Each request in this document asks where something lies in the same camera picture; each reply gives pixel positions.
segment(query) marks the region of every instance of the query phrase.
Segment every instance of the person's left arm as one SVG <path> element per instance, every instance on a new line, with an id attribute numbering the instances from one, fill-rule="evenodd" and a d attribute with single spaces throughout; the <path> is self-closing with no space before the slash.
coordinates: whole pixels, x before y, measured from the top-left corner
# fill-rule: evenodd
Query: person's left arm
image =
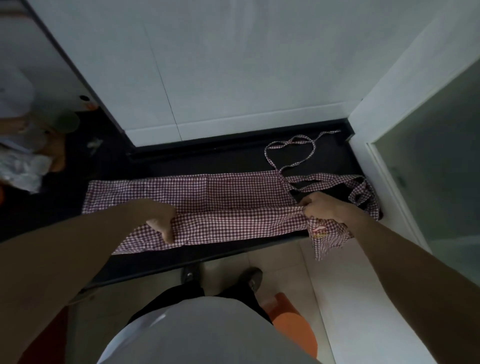
<path id="1" fill-rule="evenodd" d="M 175 208 L 131 200 L 41 228 L 0 244 L 0 352 L 16 363 L 55 315 L 120 243 L 146 222 L 173 242 Z"/>

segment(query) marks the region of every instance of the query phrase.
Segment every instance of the person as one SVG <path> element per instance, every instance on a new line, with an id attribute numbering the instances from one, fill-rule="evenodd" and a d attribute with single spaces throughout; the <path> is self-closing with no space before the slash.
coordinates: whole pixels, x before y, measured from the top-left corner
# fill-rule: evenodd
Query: person
<path id="1" fill-rule="evenodd" d="M 480 363 L 479 287 L 352 204 L 321 192 L 300 204 L 308 217 L 348 227 L 386 294 L 438 363 Z M 138 199 L 0 244 L 2 362 L 18 361 L 134 228 L 147 222 L 172 242 L 174 216 L 170 205 Z M 100 362 L 315 363 L 245 298 L 254 298 L 258 274 L 247 273 L 236 292 L 224 297 L 202 297 L 196 283 L 161 294 L 157 303 L 134 315 Z M 186 272 L 184 283 L 195 280 L 193 275 Z"/>

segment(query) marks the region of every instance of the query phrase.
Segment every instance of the crumpled plastic bag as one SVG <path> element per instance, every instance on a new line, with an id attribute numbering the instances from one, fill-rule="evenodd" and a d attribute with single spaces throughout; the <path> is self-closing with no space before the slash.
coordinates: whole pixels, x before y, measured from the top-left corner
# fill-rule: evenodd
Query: crumpled plastic bag
<path id="1" fill-rule="evenodd" d="M 33 194 L 40 191 L 51 164 L 47 156 L 0 148 L 0 180 Z"/>

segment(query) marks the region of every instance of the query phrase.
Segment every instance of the leg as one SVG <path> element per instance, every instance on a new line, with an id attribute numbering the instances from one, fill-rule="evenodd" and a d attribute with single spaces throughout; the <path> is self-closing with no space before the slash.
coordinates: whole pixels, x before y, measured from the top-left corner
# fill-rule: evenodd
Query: leg
<path id="1" fill-rule="evenodd" d="M 128 320 L 127 325 L 140 316 L 158 310 L 159 308 L 172 306 L 183 300 L 205 296 L 204 289 L 200 286 L 199 272 L 198 266 L 184 268 L 181 279 L 183 284 L 169 288 L 159 294 L 152 302 L 134 314 L 130 320 Z"/>
<path id="2" fill-rule="evenodd" d="M 236 284 L 227 288 L 217 296 L 239 300 L 258 313 L 265 320 L 272 323 L 272 320 L 270 320 L 268 317 L 267 312 L 260 307 L 257 298 L 255 297 L 255 292 L 260 287 L 261 282 L 262 271 L 258 268 L 250 268 L 243 272 Z"/>

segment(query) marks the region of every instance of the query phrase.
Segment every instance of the shoe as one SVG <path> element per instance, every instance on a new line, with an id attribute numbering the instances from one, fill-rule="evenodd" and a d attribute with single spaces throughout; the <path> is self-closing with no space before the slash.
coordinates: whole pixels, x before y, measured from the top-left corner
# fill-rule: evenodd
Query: shoe
<path id="1" fill-rule="evenodd" d="M 239 283 L 247 283 L 252 289 L 253 293 L 256 293 L 262 284 L 264 273 L 260 268 L 251 267 L 245 270 L 239 278 Z"/>
<path id="2" fill-rule="evenodd" d="M 181 283 L 185 284 L 187 282 L 198 281 L 202 279 L 202 274 L 200 273 L 200 263 L 191 264 L 189 266 L 183 267 L 181 271 Z"/>

